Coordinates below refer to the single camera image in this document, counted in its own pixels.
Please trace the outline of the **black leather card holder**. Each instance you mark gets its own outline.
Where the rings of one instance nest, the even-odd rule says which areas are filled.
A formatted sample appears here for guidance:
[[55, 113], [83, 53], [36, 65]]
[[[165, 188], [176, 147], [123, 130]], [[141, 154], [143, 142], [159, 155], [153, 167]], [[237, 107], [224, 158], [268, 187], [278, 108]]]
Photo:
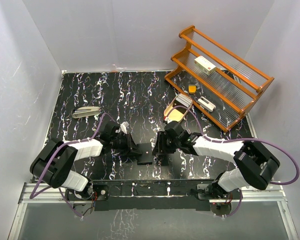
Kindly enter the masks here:
[[138, 155], [137, 165], [152, 165], [153, 164], [153, 156], [152, 156], [152, 144], [150, 142], [147, 143], [139, 143], [136, 145], [138, 150], [141, 152], [141, 155]]

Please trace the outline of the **beige oval card tray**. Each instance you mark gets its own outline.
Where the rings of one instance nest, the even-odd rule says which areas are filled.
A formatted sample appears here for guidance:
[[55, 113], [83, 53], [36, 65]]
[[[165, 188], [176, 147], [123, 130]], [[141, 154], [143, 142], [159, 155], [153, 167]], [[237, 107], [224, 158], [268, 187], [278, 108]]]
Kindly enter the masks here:
[[167, 116], [167, 117], [169, 117], [170, 122], [171, 121], [176, 121], [176, 122], [180, 123], [185, 118], [185, 115], [189, 112], [189, 109], [191, 107], [190, 108], [186, 108], [186, 107], [184, 107], [182, 105], [176, 105], [175, 100], [176, 100], [176, 97], [165, 108], [165, 110], [163, 112], [163, 118], [165, 116]]

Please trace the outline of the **stack of credit cards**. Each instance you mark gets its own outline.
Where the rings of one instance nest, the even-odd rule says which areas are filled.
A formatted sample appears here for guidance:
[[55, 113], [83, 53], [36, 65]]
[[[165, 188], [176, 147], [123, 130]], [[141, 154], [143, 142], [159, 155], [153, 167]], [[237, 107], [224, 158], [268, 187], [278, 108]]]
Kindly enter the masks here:
[[179, 94], [176, 96], [175, 98], [175, 104], [177, 106], [184, 106], [186, 107], [187, 109], [189, 109], [192, 104], [193, 104], [193, 101], [190, 97], [188, 97], [187, 95], [184, 95], [184, 94]]

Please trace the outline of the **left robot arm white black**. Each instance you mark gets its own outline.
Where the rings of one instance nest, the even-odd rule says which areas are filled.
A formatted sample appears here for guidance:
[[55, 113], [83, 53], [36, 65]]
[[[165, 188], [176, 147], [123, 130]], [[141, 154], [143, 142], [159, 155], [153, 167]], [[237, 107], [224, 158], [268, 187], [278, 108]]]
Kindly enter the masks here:
[[93, 183], [88, 177], [72, 170], [74, 162], [98, 157], [111, 150], [118, 151], [124, 157], [141, 156], [143, 152], [127, 132], [127, 125], [127, 122], [118, 124], [109, 121], [96, 136], [83, 140], [65, 142], [53, 138], [32, 162], [29, 171], [51, 188], [66, 188], [87, 200], [93, 195]]

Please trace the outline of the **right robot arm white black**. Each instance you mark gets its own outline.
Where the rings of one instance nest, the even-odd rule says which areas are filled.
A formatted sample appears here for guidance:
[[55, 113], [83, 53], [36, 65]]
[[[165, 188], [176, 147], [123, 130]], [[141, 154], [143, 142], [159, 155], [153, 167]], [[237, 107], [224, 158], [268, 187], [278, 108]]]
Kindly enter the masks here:
[[279, 160], [256, 140], [226, 143], [216, 138], [208, 139], [171, 121], [158, 132], [152, 155], [173, 154], [177, 149], [185, 154], [213, 157], [236, 165], [235, 169], [220, 173], [205, 188], [194, 190], [198, 195], [212, 198], [223, 199], [242, 187], [265, 190], [280, 167]]

